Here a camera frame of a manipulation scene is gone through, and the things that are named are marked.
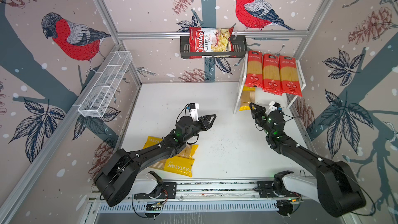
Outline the yellow pasta bag top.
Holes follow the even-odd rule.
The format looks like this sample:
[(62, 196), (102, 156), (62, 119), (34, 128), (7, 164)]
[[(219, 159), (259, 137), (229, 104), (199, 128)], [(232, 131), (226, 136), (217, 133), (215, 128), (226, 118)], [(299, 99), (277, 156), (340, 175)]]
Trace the yellow pasta bag top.
[(256, 88), (244, 86), (241, 97), (239, 111), (249, 111), (250, 103), (255, 102)]

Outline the red spaghetti bag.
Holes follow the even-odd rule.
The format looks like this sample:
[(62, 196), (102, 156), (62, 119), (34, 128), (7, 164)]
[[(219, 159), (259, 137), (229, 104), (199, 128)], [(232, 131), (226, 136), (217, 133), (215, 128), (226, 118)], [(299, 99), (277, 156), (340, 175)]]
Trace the red spaghetti bag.
[(279, 57), (271, 54), (263, 55), (263, 86), (267, 93), (282, 95), (280, 83)]
[(246, 87), (262, 88), (262, 58), (261, 52), (248, 51)]
[(282, 93), (302, 97), (295, 58), (279, 56), (279, 71)]

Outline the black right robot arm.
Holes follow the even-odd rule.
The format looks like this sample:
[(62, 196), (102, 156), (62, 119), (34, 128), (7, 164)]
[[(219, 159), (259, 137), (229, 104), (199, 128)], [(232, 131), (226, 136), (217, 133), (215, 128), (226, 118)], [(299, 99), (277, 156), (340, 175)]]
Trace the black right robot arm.
[(318, 202), (333, 217), (340, 217), (366, 206), (362, 188), (354, 178), (350, 166), (334, 162), (301, 146), (286, 135), (283, 111), (274, 104), (268, 110), (255, 103), (249, 105), (255, 124), (265, 132), (270, 149), (296, 162), (312, 177), (296, 176), (292, 171), (274, 175), (273, 191), (277, 196), (296, 193)]

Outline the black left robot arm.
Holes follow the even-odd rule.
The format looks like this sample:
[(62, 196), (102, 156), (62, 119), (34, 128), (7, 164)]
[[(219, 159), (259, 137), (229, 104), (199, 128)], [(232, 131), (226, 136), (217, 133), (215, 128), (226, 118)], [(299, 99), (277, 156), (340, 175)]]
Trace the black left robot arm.
[(216, 118), (215, 114), (205, 115), (193, 121), (191, 117), (183, 116), (176, 122), (175, 129), (159, 144), (137, 151), (115, 151), (94, 178), (94, 184), (108, 206), (116, 206), (127, 197), (143, 169), (181, 153), (188, 140), (211, 129)]

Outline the yellow Pastatime pasta bag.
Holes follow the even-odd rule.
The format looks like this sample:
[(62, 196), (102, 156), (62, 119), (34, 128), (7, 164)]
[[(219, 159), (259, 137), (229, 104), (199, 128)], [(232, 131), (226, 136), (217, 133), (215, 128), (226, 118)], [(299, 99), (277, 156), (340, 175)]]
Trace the yellow Pastatime pasta bag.
[(176, 156), (156, 162), (150, 167), (157, 170), (162, 170), (174, 174), (192, 177), (193, 165), (194, 165), (194, 159)]

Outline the red cassava chips bag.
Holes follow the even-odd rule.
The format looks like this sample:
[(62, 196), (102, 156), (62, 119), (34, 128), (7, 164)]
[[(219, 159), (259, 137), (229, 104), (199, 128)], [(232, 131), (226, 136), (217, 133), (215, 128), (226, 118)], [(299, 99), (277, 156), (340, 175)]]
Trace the red cassava chips bag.
[(231, 35), (234, 28), (194, 28), (190, 27), (189, 44), (191, 53), (232, 52)]

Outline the black wall basket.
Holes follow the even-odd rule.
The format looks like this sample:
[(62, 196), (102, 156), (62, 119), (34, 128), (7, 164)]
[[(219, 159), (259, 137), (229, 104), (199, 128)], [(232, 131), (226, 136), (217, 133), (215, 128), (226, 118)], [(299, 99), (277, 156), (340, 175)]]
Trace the black wall basket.
[(180, 37), (180, 56), (183, 59), (204, 58), (243, 58), (248, 51), (246, 36), (238, 35), (231, 38), (232, 51), (226, 52), (193, 52), (191, 51), (189, 37)]

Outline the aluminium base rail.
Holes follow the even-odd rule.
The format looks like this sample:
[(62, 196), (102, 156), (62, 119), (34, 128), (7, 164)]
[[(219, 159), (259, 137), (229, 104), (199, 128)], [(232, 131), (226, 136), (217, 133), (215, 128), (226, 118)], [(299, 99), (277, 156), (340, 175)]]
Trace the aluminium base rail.
[(175, 199), (179, 201), (222, 201), (240, 199), (265, 199), (282, 200), (289, 198), (260, 198), (254, 188), (258, 181), (273, 181), (275, 189), (285, 189), (295, 192), (306, 198), (318, 201), (318, 194), (321, 186), (317, 180), (310, 177), (297, 176), (293, 174), (285, 175), (281, 179), (272, 177), (243, 178), (243, 179), (161, 179), (152, 174), (139, 176), (130, 190), (130, 193), (123, 200), (134, 198), (135, 194), (149, 194), (156, 186), (165, 182), (176, 182), (177, 192)]

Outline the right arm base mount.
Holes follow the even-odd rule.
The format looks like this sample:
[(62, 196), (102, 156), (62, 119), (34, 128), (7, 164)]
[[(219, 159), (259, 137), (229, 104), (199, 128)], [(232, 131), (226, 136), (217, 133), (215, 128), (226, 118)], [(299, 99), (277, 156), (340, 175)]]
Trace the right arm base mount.
[(260, 198), (298, 199), (302, 197), (298, 193), (290, 192), (285, 189), (275, 189), (273, 181), (258, 181), (254, 190), (259, 193)]

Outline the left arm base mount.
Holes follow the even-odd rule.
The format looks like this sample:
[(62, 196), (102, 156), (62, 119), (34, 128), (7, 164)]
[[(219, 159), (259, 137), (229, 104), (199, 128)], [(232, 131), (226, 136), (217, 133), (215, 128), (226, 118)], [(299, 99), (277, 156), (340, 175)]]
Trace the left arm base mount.
[(155, 189), (149, 194), (135, 194), (135, 200), (166, 200), (175, 199), (177, 192), (176, 182), (165, 182), (156, 186)]

